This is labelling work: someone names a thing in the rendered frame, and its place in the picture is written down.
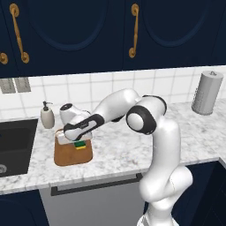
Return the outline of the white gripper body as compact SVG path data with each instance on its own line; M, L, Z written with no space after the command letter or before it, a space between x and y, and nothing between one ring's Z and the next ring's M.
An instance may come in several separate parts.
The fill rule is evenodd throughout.
M56 132L56 138L57 141L60 145L66 145L66 144L71 144L74 143L74 140L69 140L65 137L64 132L63 131L57 131ZM84 140L88 140L88 139L92 139L93 135L91 132L88 132L87 134L84 134L80 141L84 141Z

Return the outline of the grey paper towel roll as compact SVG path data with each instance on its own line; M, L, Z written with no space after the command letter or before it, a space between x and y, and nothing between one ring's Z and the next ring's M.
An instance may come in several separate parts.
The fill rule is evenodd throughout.
M195 90L192 110L200 115L208 116L213 113L216 97L222 84L223 74L214 71L203 71L200 82Z

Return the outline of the grey wall socket plate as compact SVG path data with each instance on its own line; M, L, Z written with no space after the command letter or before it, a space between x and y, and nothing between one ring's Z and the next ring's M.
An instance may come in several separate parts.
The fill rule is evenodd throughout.
M16 92L12 79L0 79L0 87L3 94L14 94Z
M14 80L19 93L26 93L31 91L28 77L15 78Z

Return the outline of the brown wooden cutting board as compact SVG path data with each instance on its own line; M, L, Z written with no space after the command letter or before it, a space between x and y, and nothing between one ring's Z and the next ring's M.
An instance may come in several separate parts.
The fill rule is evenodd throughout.
M54 162L58 166L69 166L90 162L93 159L91 140L85 141L83 147L77 147L74 143L60 144L58 135L63 135L64 131L59 129L55 133Z

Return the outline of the grey dishwasher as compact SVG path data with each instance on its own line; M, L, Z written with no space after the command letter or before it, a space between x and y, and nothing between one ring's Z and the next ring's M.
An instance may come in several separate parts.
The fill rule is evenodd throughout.
M133 178L135 175L98 179L57 188L66 190L98 185ZM58 196L50 195L51 188L40 189L49 226L137 226L143 215L144 201L139 195L139 182Z

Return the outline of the navy cupboard door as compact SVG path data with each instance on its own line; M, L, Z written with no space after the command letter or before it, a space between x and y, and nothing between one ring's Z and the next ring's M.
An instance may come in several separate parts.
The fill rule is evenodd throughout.
M0 53L5 53L8 58L7 64L0 62L0 79L16 78L19 71L12 51L12 45L6 26L3 7L0 2Z
M139 6L136 56L133 46ZM226 0L125 0L123 69L147 70L211 64Z
M0 0L19 76L116 72L123 68L124 0ZM10 14L29 63L20 58Z

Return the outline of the beige soap dispenser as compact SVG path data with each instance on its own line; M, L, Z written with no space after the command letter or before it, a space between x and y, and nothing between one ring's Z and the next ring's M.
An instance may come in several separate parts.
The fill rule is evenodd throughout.
M55 125L55 116L49 103L44 101L41 109L41 122L45 129L51 129Z

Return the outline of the black sink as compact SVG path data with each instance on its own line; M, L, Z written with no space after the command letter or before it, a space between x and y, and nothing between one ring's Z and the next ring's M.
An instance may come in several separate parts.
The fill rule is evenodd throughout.
M0 177L28 172L38 119L0 123Z

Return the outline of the green and yellow sponge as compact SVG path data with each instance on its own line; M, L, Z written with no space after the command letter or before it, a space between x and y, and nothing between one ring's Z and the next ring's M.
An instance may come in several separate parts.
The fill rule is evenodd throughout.
M77 141L74 143L74 146L76 149L84 149L86 147L86 142L85 141Z

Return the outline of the navy lower cupboard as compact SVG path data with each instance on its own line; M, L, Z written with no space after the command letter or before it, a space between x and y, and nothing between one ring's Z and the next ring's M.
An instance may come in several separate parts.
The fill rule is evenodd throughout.
M173 218L179 226L226 226L226 169L220 162L188 169L193 183L173 207Z
M0 226L49 226L39 191L0 195Z

